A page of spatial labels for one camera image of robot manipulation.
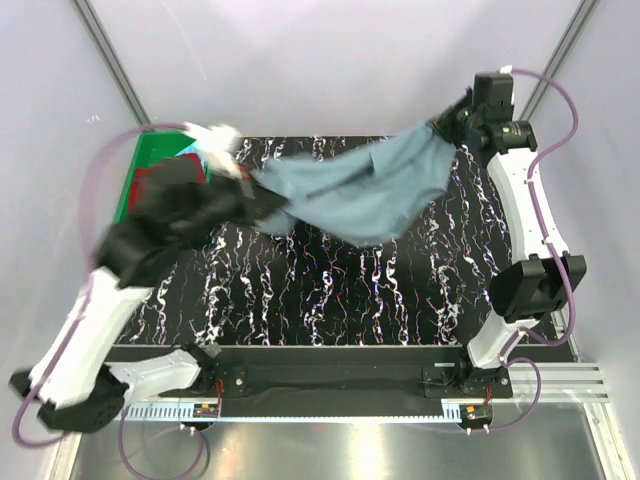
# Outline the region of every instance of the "wall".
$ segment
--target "wall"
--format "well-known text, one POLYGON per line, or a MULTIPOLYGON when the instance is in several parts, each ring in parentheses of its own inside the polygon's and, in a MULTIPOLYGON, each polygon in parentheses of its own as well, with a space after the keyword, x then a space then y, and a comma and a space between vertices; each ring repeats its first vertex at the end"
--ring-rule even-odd
MULTIPOLYGON (((84 267, 81 177, 99 146, 134 122, 71 2, 6 0, 0 27, 0 378, 6 385, 15 369, 42 357, 64 322, 84 267)), ((130 154, 123 151, 104 178, 97 223, 113 214, 130 154)), ((43 478, 47 453, 19 449, 11 439, 17 397, 2 386, 0 402, 0 478, 43 478)), ((46 438, 34 414, 23 431, 46 438)))
MULTIPOLYGON (((478 71, 542 70, 579 0, 92 0, 151 118, 387 135, 478 71)), ((533 82, 517 91, 524 107, 533 82)))
MULTIPOLYGON (((584 358, 603 371, 626 446, 640 467, 640 423, 632 412, 640 389, 640 262, 638 261, 638 111, 640 42, 635 0, 601 2, 562 68, 559 80, 574 96, 581 124, 574 141, 541 167, 549 203, 564 239, 587 259, 576 292, 577 339, 584 358)), ((570 126, 557 94, 536 112, 540 144, 570 126)))

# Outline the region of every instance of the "blue cloth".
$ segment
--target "blue cloth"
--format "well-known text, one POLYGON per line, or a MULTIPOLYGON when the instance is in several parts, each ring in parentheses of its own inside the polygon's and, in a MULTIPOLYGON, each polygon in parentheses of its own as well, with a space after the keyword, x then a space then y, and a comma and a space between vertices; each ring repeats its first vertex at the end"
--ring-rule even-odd
MULTIPOLYGON (((180 154, 197 152, 194 143, 180 154)), ((256 228, 286 235, 302 220, 356 246, 388 242, 445 193, 454 155, 453 145, 422 124, 322 162, 270 158, 252 175, 289 205, 256 228)))

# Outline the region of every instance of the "black marble tabletop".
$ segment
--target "black marble tabletop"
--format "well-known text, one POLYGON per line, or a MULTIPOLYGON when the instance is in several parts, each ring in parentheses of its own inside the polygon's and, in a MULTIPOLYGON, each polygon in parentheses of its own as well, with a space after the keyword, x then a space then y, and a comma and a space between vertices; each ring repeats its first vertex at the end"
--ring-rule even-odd
MULTIPOLYGON (((380 137, 247 138, 238 159, 330 158, 380 137)), ((459 151, 447 193, 400 239, 356 248, 300 224, 286 237, 223 225, 178 263, 120 344, 427 345, 464 343, 490 307, 510 239, 486 171, 459 151)), ((554 336, 553 328, 545 328, 554 336)))

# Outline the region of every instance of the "reflective floor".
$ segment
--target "reflective floor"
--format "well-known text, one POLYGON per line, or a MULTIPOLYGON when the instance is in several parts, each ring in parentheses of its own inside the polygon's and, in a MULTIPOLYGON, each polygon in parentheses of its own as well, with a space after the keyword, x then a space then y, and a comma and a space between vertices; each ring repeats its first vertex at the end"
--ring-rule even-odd
MULTIPOLYGON (((519 415, 496 405, 496 424, 519 415)), ((131 464, 172 478, 197 453, 197 440, 166 423, 126 426, 131 464)), ((72 479, 133 478, 118 460, 117 425, 83 439, 72 479)), ((209 455, 189 478, 210 480, 600 480, 604 479, 579 406, 543 404, 505 433, 467 437, 446 425, 218 424, 209 455)))

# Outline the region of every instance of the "green bin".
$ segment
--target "green bin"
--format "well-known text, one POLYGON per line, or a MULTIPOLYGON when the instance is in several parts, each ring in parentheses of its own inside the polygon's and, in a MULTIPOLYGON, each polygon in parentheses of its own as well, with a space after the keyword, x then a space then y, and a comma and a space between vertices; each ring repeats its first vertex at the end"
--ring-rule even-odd
MULTIPOLYGON (((136 151, 133 154, 133 162, 131 162, 131 167, 127 174, 127 181, 124 184, 120 202, 118 203, 116 223, 127 217, 127 201, 136 169, 152 167, 164 158, 180 153, 193 142, 193 138, 187 137, 180 132, 147 132, 140 135, 136 151)), ((210 180, 210 172, 207 170, 205 174, 208 182, 210 180)))

